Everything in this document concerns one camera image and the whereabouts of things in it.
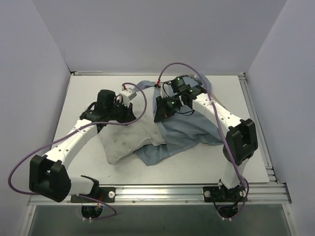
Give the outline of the white pillow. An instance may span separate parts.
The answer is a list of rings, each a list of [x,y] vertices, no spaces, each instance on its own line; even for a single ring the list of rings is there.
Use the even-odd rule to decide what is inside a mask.
[[[170,157],[166,141],[162,137],[158,125],[154,123],[155,89],[146,88],[143,92],[147,98],[147,109],[140,120],[127,126],[108,125],[99,133],[109,164],[115,164],[121,158],[132,153],[147,166],[155,165]]]

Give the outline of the blue pillowcase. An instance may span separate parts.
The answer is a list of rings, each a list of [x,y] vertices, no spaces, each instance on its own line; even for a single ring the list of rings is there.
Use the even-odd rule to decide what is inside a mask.
[[[133,151],[147,166],[156,165],[161,160],[186,151],[199,143],[221,145],[222,138],[219,129],[211,121],[198,112],[192,115],[190,109],[184,106],[180,114],[176,114],[161,122],[154,122],[157,112],[156,98],[160,89],[154,88],[154,82],[141,81],[137,84],[146,95],[148,107],[144,116],[136,125],[141,125],[143,131],[141,146]]]

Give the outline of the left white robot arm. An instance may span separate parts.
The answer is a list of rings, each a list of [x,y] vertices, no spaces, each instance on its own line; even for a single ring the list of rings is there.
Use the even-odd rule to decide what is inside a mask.
[[[68,195],[82,195],[95,202],[101,195],[99,181],[88,176],[70,177],[67,169],[74,157],[96,136],[109,121],[129,123],[136,119],[131,100],[136,92],[130,88],[115,94],[102,89],[97,100],[79,117],[67,138],[43,156],[35,155],[30,161],[29,189],[55,202]]]

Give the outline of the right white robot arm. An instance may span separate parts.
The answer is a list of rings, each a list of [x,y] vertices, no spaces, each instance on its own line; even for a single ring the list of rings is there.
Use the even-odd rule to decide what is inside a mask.
[[[244,120],[227,110],[209,95],[206,86],[191,86],[182,76],[168,82],[173,95],[162,90],[156,98],[157,110],[154,122],[161,122],[175,115],[183,106],[200,113],[217,125],[223,141],[223,154],[227,159],[222,178],[219,180],[219,197],[230,201],[236,195],[235,187],[246,187],[243,172],[248,160],[258,149],[255,122]]]

